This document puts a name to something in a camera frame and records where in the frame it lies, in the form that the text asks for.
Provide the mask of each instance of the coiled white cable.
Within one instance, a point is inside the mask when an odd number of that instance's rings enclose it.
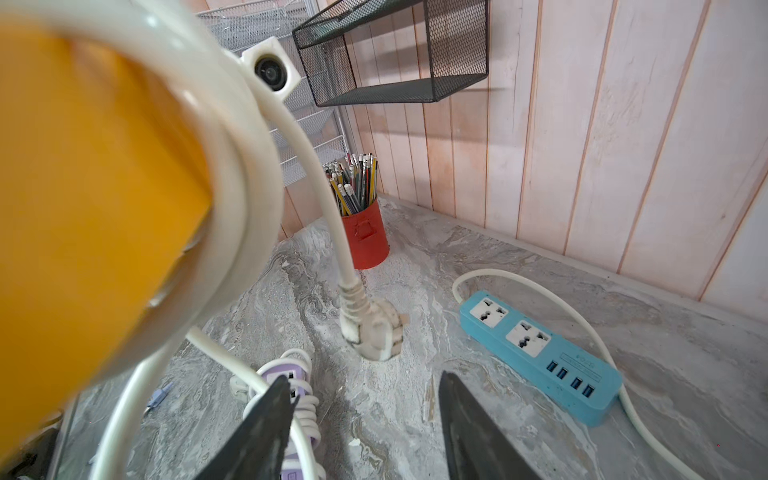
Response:
[[[300,356],[302,359],[299,360],[296,358],[290,358],[291,355]],[[298,389],[304,390],[304,394],[299,397],[298,403],[296,404],[296,409],[293,411],[293,417],[295,419],[299,419],[299,424],[301,425],[304,434],[307,435],[310,439],[316,440],[315,442],[310,443],[311,446],[316,449],[322,441],[323,437],[320,434],[320,429],[317,425],[316,408],[319,404],[319,400],[313,395],[312,386],[310,385],[310,378],[312,375],[312,359],[310,358],[310,355],[302,349],[288,349],[283,353],[283,355],[280,356],[279,359],[272,360],[262,365],[261,368],[256,371],[256,373],[264,377],[265,374],[271,369],[284,365],[298,366],[304,372],[305,379],[298,379],[295,377],[288,378],[288,383],[290,384],[292,391],[296,392]],[[251,409],[253,409],[253,407],[259,402],[261,396],[262,394],[257,392],[255,389],[249,388],[249,400],[245,406],[245,409],[243,409],[243,420],[248,416]],[[293,444],[293,440],[290,439],[288,441],[288,446],[286,447],[285,456],[287,457],[295,453],[296,446]],[[315,462],[315,466],[317,468],[318,476],[320,478],[325,478],[326,472],[321,464]],[[283,470],[300,469],[300,464],[295,458],[286,458],[283,460]]]

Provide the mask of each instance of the red pencil holder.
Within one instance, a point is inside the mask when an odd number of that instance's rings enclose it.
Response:
[[[389,255],[389,244],[384,233],[379,200],[359,214],[341,217],[352,251],[352,262],[358,270],[373,268]]]

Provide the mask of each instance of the yellow object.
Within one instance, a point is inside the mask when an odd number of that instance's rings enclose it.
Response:
[[[211,198],[191,122],[140,65],[17,21],[0,61],[2,458],[131,333]]]

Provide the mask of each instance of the wire rack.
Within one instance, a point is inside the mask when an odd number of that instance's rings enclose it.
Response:
[[[323,163],[346,156],[347,141],[339,125],[333,121],[336,119],[336,112],[315,106],[310,83],[304,76],[301,57],[291,35],[291,31],[309,17],[304,2],[258,0],[216,8],[201,12],[197,16],[213,33],[219,44],[235,55],[269,37],[277,37],[303,76],[299,85],[285,100],[286,107],[294,115],[303,116],[298,120],[299,126],[313,142],[315,152]],[[303,178],[306,174],[285,137],[278,130],[272,130],[270,133],[280,153],[284,184],[290,185]]]
[[[222,47],[237,55],[266,38],[287,37],[301,22],[272,0],[217,8],[197,16]]]
[[[362,86],[344,34],[424,4],[429,76]],[[339,0],[293,30],[318,107],[433,102],[488,77],[488,0]]]
[[[299,126],[304,130],[304,133],[310,140],[322,135],[323,129],[326,127],[333,127],[335,125],[328,125],[328,120],[333,116],[333,110],[320,110],[311,115],[298,120]],[[272,139],[275,141],[275,145],[278,149],[288,148],[288,140],[280,133],[279,130],[274,129],[270,132]]]
[[[346,151],[346,142],[342,135],[325,141],[315,147],[315,152],[320,158],[321,164],[341,160],[346,157]],[[299,159],[295,155],[284,160],[283,163],[280,164],[280,167],[283,169],[283,182],[286,186],[301,180],[306,176],[304,169],[301,168],[301,164],[299,164]]]

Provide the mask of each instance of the pink wooden wall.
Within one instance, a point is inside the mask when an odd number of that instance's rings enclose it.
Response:
[[[768,2],[491,0],[491,14],[486,81],[345,108],[383,191],[768,320]],[[362,84],[429,75],[423,15],[346,36]],[[287,189],[287,236],[319,216],[307,192]]]

